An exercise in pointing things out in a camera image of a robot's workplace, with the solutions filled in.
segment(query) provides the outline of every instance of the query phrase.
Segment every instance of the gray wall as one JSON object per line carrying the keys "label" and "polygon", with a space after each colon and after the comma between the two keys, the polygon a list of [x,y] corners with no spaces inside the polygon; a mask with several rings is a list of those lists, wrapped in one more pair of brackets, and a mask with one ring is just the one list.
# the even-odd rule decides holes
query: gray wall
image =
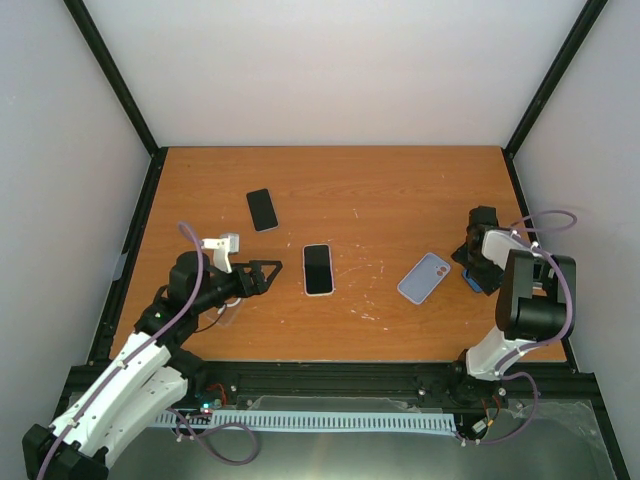
{"label": "gray wall", "polygon": [[572,336],[595,371],[632,478],[640,478],[640,3],[609,2],[516,157],[531,210],[578,225],[546,245],[578,263]]}
{"label": "gray wall", "polygon": [[0,15],[0,477],[83,363],[148,157],[62,1]]}
{"label": "gray wall", "polygon": [[503,145],[583,4],[87,1],[163,145]]}

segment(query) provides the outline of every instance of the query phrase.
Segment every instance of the phone screen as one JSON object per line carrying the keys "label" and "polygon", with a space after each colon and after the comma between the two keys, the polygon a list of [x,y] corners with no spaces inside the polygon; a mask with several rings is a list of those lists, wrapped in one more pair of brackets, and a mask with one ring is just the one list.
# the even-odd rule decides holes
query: phone screen
{"label": "phone screen", "polygon": [[262,190],[247,193],[247,202],[249,203],[253,227],[257,232],[272,230],[278,226],[278,218],[271,202],[269,190],[263,188]]}
{"label": "phone screen", "polygon": [[329,245],[307,245],[303,249],[304,288],[307,295],[333,293]]}

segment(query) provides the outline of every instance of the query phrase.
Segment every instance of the brown wooden surface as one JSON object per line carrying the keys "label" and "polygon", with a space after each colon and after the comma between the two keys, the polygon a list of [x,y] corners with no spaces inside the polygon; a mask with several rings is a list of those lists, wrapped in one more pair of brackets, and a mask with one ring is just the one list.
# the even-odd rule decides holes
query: brown wooden surface
{"label": "brown wooden surface", "polygon": [[[245,194],[269,188],[280,227],[253,230]],[[113,353],[176,257],[201,237],[240,234],[232,261],[281,260],[271,290],[230,309],[221,325],[185,344],[204,359],[449,361],[494,325],[497,294],[475,294],[450,254],[468,212],[498,208],[519,218],[498,147],[171,148],[153,203]],[[336,291],[308,297],[302,247],[331,245]],[[396,290],[427,252],[451,273],[420,306]],[[206,326],[209,320],[200,319]],[[564,360],[560,346],[527,360]]]}

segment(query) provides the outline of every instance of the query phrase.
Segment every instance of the black metal frame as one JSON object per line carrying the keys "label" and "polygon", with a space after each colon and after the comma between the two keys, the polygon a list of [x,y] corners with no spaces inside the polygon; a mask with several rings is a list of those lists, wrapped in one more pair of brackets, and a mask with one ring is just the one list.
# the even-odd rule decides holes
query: black metal frame
{"label": "black metal frame", "polygon": [[[88,364],[71,369],[56,415],[66,410],[69,398],[85,391],[109,363],[113,338],[168,150],[159,148],[156,144],[84,2],[82,0],[64,0],[64,2],[149,152],[151,162],[123,246],[123,254],[127,257],[122,275],[113,281],[109,290],[89,353]],[[523,216],[528,215],[529,210],[514,159],[606,3],[607,0],[586,1],[509,143],[502,150]],[[630,478],[595,376],[580,373],[569,341],[564,341],[563,346],[567,362],[519,363],[518,370],[526,371],[536,378],[545,399],[590,401],[617,477]],[[441,408],[455,415],[482,413],[481,408],[477,406],[460,407],[440,394],[448,368],[449,365],[446,363],[433,362],[375,364],[207,362],[210,378],[216,378],[224,385],[234,386],[235,391],[230,389],[227,391],[230,401],[235,402],[240,408],[247,404],[247,400],[255,400],[264,395],[359,396],[402,400],[419,407]],[[514,381],[508,388],[509,396],[513,398],[531,398],[532,396],[526,381]],[[195,408],[199,405],[196,399],[187,398],[179,406]]]}

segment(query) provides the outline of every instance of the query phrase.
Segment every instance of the black wire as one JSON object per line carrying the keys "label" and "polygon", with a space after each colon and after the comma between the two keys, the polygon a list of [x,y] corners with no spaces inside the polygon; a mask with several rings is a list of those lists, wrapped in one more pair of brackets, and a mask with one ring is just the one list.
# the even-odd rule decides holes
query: black wire
{"label": "black wire", "polygon": [[220,319],[222,318],[222,315],[224,315],[224,312],[227,311],[227,307],[224,307],[224,310],[222,311],[222,313],[220,315],[218,315],[218,318],[215,319],[214,322],[211,323],[211,325],[207,325],[204,328],[201,328],[200,330],[196,330],[195,332],[193,332],[193,334],[195,335],[196,333],[202,333],[202,332],[206,332],[207,330],[209,330],[211,327],[213,327],[216,323],[218,323],[218,321],[220,321]]}

